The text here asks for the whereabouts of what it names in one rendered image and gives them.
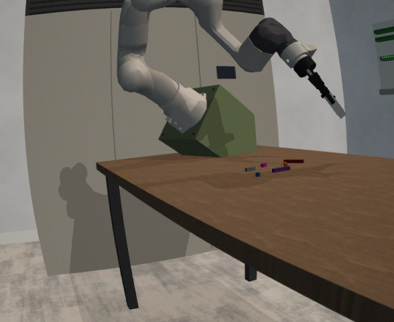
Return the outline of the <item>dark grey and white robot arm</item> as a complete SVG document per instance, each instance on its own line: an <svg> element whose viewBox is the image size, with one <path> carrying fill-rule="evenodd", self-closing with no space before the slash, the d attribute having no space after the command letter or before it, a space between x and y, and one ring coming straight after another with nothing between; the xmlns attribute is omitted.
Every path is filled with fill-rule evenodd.
<svg viewBox="0 0 394 322"><path fill-rule="evenodd" d="M184 133L202 119L206 93L184 88L164 73L150 69L145 60L151 11L176 1L124 0L119 20L117 78L124 91L136 91L159 105L167 116L166 121ZM275 52L293 68L299 60L312 57L317 50L314 44L297 41L272 17L260 21L242 45L222 24L223 0L178 1L194 12L200 26L247 72L261 72Z"/></svg>

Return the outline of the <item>purple rod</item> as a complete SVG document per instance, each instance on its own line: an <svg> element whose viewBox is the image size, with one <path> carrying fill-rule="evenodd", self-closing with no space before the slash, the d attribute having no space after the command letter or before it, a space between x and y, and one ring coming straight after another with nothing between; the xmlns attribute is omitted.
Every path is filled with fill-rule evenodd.
<svg viewBox="0 0 394 322"><path fill-rule="evenodd" d="M281 167L281 168L272 168L272 172L282 172L282 171L286 171L286 170L290 170L290 166L285 166L285 167Z"/></svg>

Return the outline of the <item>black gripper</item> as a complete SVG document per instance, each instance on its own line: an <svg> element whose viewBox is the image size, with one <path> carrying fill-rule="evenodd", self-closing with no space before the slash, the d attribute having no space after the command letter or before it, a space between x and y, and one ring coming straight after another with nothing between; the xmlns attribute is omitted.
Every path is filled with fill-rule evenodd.
<svg viewBox="0 0 394 322"><path fill-rule="evenodd" d="M320 93L322 94L321 97L327 100L327 102L337 114L337 116L342 119L346 115L344 109L335 99L336 97L333 96L332 93L328 90L328 88L324 85L324 82L320 78L320 75L317 72L313 71L315 67L316 63L312 60L312 58L310 56L306 56L299 60L295 64L293 69L301 78L308 75L308 80L320 91Z"/></svg>

